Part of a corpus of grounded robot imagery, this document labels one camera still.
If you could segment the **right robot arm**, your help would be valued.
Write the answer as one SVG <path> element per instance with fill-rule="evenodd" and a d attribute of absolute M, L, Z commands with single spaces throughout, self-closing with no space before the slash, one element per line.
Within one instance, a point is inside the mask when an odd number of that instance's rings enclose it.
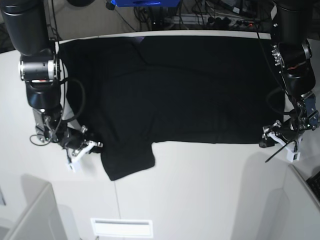
<path fill-rule="evenodd" d="M 35 119 L 35 137 L 40 145 L 60 145 L 66 150 L 69 163 L 85 154 L 101 153 L 103 143 L 85 125 L 81 129 L 68 126 L 83 113 L 86 92 L 78 79 L 61 76 L 66 71 L 56 51 L 58 41 L 49 37 L 44 2 L 2 0 L 0 12 L 12 45 L 20 52 L 18 71 L 25 83 Z M 77 113 L 64 119 L 67 82 L 79 85 L 81 102 Z"/>

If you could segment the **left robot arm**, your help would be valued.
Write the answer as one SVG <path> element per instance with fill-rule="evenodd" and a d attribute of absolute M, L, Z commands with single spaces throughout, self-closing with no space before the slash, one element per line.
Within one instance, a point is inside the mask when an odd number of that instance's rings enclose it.
<path fill-rule="evenodd" d="M 312 50 L 307 39 L 313 6 L 312 0 L 275 0 L 270 11 L 271 54 L 274 65 L 279 67 L 281 82 L 266 100 L 269 101 L 275 93 L 283 92 L 293 109 L 280 112 L 282 116 L 289 116 L 285 122 L 277 120 L 263 127 L 259 146 L 268 148 L 279 143 L 292 152 L 294 158 L 303 133 L 320 126 L 320 113 L 313 93 L 316 78 L 311 64 Z"/>

